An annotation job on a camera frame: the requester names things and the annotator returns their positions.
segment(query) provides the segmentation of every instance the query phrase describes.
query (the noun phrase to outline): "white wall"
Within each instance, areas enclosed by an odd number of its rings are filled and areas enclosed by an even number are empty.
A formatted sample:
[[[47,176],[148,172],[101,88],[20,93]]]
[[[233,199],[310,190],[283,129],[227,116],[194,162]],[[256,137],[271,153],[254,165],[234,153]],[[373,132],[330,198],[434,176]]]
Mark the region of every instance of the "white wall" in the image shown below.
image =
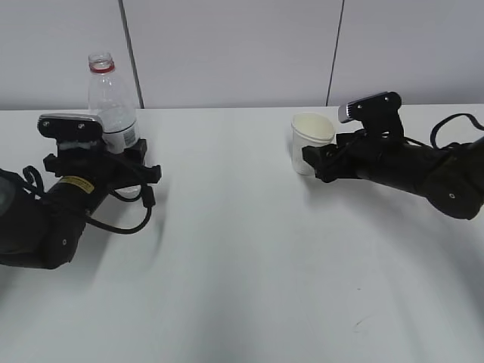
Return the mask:
[[[87,107],[87,56],[109,49],[135,84],[116,0],[2,0],[0,109]]]
[[[379,91],[407,104],[484,102],[482,0],[346,0],[330,105]]]
[[[325,105],[342,0],[124,0],[145,107]]]
[[[146,107],[324,105],[343,0],[124,0]],[[118,0],[4,0],[0,109],[85,108],[108,49],[137,99]],[[330,88],[484,102],[482,0],[346,0]]]

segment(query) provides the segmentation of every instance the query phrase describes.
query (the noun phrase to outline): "wall seam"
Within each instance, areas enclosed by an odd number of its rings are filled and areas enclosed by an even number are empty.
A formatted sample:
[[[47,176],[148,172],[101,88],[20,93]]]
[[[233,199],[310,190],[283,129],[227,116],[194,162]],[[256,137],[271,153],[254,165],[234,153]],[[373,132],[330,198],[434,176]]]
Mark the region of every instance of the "wall seam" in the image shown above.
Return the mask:
[[[330,74],[330,81],[327,85],[327,95],[326,95],[326,106],[330,100],[331,94],[331,86],[333,85],[333,74],[334,74],[334,66],[336,64],[336,57],[338,53],[338,45],[340,43],[340,33],[341,33],[341,23],[343,22],[343,12],[345,10],[345,0],[341,1],[341,12],[340,12],[340,22],[338,23],[338,31],[336,35],[336,42],[334,44],[334,54],[333,54],[333,63],[331,64],[331,74]]]
[[[126,40],[126,47],[128,48],[129,60],[131,61],[131,68],[133,77],[135,79],[136,94],[138,95],[139,107],[144,108],[143,94],[141,93],[141,86],[139,84],[138,68],[136,67],[135,53],[131,43],[131,36],[129,35],[128,19],[124,9],[123,0],[118,0],[119,12],[121,13],[121,21],[123,22],[124,36]]]

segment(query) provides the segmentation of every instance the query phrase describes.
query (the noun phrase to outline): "paper cup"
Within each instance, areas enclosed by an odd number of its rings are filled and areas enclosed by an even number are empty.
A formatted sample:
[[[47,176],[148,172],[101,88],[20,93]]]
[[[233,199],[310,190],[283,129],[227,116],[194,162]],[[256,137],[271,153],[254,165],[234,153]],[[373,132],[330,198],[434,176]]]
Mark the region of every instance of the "paper cup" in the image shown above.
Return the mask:
[[[319,113],[298,113],[293,122],[293,168],[301,175],[314,175],[315,170],[303,160],[305,146],[325,146],[334,139],[331,121]]]

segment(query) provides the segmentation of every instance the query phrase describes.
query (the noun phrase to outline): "plastic bottle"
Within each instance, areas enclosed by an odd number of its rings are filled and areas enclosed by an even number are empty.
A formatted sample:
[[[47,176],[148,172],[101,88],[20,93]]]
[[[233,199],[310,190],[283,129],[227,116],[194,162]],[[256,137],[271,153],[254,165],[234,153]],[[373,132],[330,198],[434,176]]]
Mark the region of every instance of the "plastic bottle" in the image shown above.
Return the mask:
[[[103,124],[107,149],[121,154],[138,142],[139,131],[136,112],[129,90],[119,77],[113,58],[107,51],[90,54],[88,57],[91,81],[88,90],[88,106],[92,114],[98,115]],[[132,197],[139,186],[118,190],[125,197]]]

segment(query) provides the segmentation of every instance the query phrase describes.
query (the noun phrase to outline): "white table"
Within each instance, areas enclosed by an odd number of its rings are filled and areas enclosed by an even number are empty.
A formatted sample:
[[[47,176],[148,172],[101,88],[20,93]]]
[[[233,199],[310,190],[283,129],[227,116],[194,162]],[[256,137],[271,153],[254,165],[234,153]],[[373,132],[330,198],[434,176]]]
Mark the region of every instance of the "white table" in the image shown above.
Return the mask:
[[[140,111],[163,167],[151,223],[87,227],[58,270],[0,268],[0,361],[482,362],[484,211],[457,221],[366,181],[298,176],[287,139],[301,110],[336,120],[335,108]],[[484,120],[474,105],[401,114],[427,142],[462,111]],[[40,113],[0,113],[0,167],[43,170],[55,146]],[[480,136],[460,119],[439,142]],[[109,199],[96,216],[128,227],[143,213]]]

